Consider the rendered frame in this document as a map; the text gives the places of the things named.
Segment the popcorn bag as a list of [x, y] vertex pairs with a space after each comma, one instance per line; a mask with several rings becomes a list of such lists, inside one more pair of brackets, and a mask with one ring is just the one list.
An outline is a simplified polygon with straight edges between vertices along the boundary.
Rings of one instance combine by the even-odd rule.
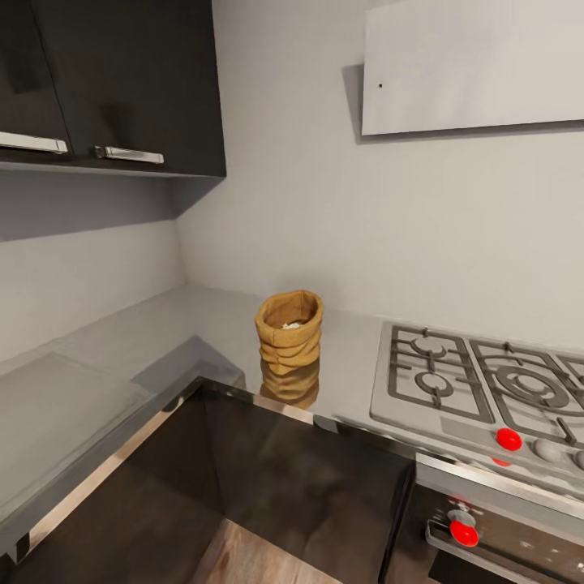
[[319, 295], [309, 290], [273, 295], [258, 312], [260, 355], [274, 374], [308, 367], [320, 357], [324, 304]]

